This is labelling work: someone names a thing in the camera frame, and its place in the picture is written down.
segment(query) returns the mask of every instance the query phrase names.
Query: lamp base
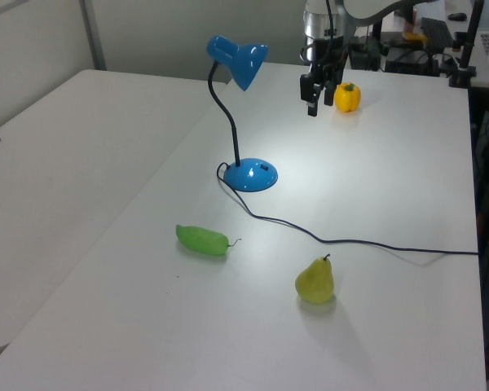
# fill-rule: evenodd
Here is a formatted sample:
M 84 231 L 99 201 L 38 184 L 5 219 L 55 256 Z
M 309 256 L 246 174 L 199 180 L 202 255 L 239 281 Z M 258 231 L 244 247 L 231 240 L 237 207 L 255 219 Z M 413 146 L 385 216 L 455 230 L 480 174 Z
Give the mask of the lamp base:
M 262 191 L 277 182 L 277 170 L 267 161 L 255 158 L 242 159 L 240 166 L 232 163 L 223 179 L 237 191 Z

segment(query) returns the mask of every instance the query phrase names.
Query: yellow bell pepper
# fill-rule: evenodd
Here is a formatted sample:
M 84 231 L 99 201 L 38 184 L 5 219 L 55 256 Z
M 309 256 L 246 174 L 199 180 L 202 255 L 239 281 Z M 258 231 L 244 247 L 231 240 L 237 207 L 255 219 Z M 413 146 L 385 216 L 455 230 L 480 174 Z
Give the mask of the yellow bell pepper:
M 360 88 L 353 83 L 342 83 L 337 86 L 333 99 L 342 112 L 353 112 L 360 103 Z

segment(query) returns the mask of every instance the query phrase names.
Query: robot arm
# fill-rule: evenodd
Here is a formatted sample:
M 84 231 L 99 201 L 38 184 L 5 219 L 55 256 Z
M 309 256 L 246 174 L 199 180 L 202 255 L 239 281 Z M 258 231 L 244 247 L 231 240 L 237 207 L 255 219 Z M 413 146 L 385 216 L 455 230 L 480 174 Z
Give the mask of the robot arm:
M 311 67 L 306 75 L 301 75 L 300 82 L 301 99 L 306 101 L 308 115 L 317 116 L 323 90 L 324 104 L 333 105 L 333 94 L 342 81 L 346 47 L 357 27 L 373 24 L 392 11 L 424 1 L 307 0 L 303 16 L 306 46 L 301 58 Z

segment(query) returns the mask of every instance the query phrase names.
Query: lamp power cord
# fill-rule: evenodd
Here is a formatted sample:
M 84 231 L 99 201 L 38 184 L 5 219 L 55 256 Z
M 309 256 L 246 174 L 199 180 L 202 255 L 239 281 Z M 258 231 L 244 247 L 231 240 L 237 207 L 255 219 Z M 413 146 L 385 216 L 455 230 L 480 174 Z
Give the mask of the lamp power cord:
M 476 252 L 471 252 L 471 251 L 449 251 L 449 250 L 436 250 L 436 249 L 429 249 L 429 248 L 405 248 L 405 247 L 396 247 L 396 246 L 391 246 L 388 244 L 383 244 L 383 243 L 378 243 L 378 242 L 373 242 L 370 240 L 361 240 L 361 239 L 321 239 L 319 236 L 315 235 L 311 231 L 307 230 L 306 228 L 303 228 L 301 226 L 298 226 L 297 224 L 294 224 L 292 222 L 289 222 L 287 220 L 283 220 L 282 218 L 276 218 L 276 217 L 268 217 L 268 216 L 260 216 L 255 213 L 253 213 L 249 206 L 246 204 L 245 200 L 240 196 L 240 194 L 237 192 L 236 189 L 230 186 L 223 177 L 220 175 L 221 168 L 223 166 L 226 166 L 227 168 L 229 167 L 228 163 L 221 163 L 218 166 L 218 169 L 216 171 L 216 176 L 218 180 L 226 185 L 233 193 L 234 195 L 238 198 L 239 204 L 243 207 L 243 209 L 246 211 L 247 214 L 249 214 L 253 218 L 257 218 L 258 220 L 263 220 L 265 222 L 276 222 L 279 224 L 283 224 L 285 226 L 289 226 L 297 231 L 303 232 L 316 241 L 322 243 L 322 244 L 364 244 L 364 245 L 369 245 L 369 246 L 376 246 L 376 247 L 381 247 L 381 248 L 387 248 L 389 250 L 393 251 L 398 251 L 398 252 L 413 252 L 413 253 L 437 253 L 437 254 L 444 254 L 444 255 L 475 255 L 477 256 L 478 253 Z

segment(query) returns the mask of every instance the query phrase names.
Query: gray wall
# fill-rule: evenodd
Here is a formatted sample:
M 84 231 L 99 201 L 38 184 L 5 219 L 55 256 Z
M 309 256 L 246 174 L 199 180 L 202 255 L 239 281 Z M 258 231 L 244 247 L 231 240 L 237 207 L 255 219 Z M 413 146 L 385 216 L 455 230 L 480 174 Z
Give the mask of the gray wall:
M 270 46 L 267 61 L 302 64 L 305 0 L 89 0 L 106 69 L 206 79 L 213 35 Z M 216 79 L 228 81 L 223 71 Z
M 0 0 L 0 125 L 87 68 L 78 0 Z

